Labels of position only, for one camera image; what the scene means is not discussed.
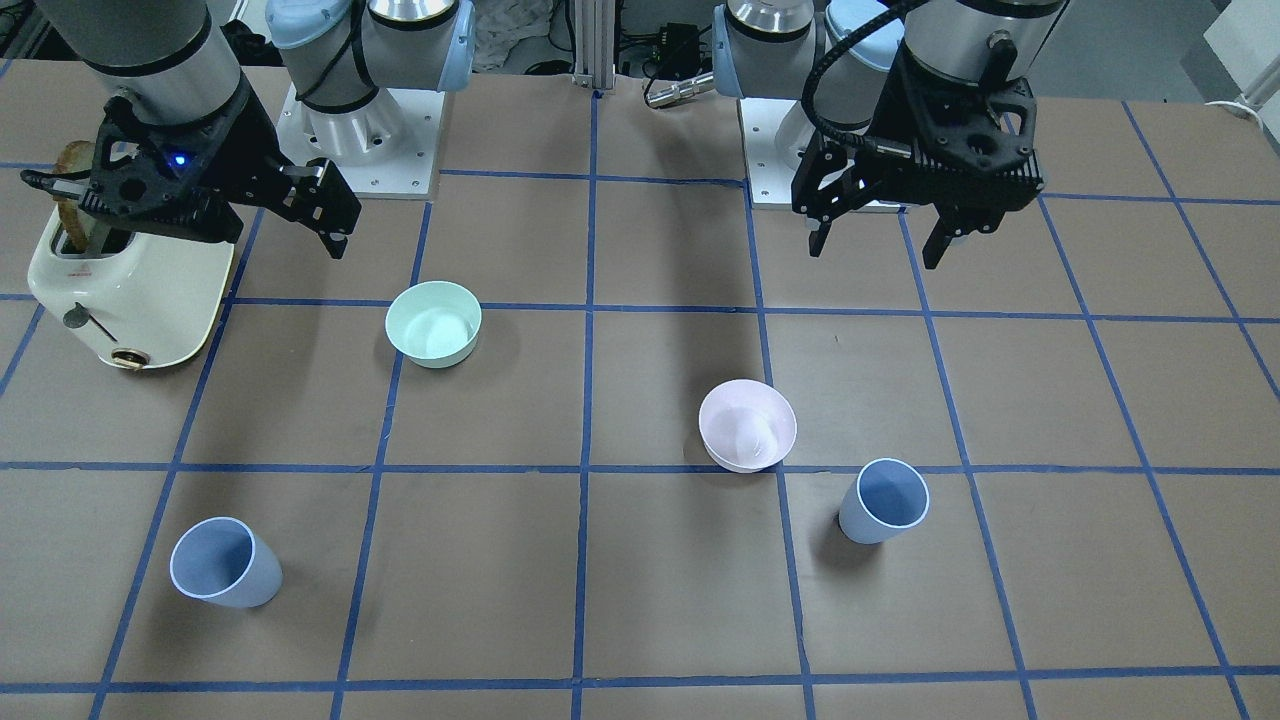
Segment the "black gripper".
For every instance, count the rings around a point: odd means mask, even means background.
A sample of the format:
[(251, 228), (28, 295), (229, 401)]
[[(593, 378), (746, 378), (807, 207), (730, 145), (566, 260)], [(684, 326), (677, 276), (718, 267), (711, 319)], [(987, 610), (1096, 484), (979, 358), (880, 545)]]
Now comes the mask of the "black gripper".
[(233, 205), (265, 208), (321, 240), (330, 259), (346, 255), (362, 205), (338, 165), (316, 158), (296, 165), (246, 77), (210, 115), (177, 126), (148, 124), (125, 88), (104, 104), (90, 168), (23, 170), (29, 187), (111, 228), (201, 243), (234, 243), (243, 222)]
[(838, 217), (881, 202), (934, 206), (922, 249), (934, 270), (974, 225), (998, 225), (1044, 188), (1036, 154), (1036, 96), (1016, 45), (979, 45), (961, 76), (933, 68), (913, 47), (897, 49), (863, 132), (817, 108), (808, 82), (803, 108), (814, 122), (791, 183), (792, 209), (808, 219), (808, 252), (819, 258)]

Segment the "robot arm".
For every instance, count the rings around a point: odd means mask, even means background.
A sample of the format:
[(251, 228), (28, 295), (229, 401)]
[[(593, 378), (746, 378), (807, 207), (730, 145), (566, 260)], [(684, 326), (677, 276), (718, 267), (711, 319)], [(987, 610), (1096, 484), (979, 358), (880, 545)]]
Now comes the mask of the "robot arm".
[(1064, 1), (727, 1), (717, 91), (795, 101), (809, 136), (791, 209), (819, 256), (832, 223), (872, 202), (932, 206), (922, 251), (989, 234), (1044, 188), (1029, 69)]
[[(204, 1), (41, 1), (108, 88), (90, 164), (23, 170), (32, 188), (114, 231), (233, 243), (236, 205), (310, 228), (346, 252), (360, 201), (319, 138), (303, 164), (275, 126)], [(312, 115), (358, 114), (394, 88), (453, 92), (472, 69), (471, 1), (270, 1), (271, 42)]]

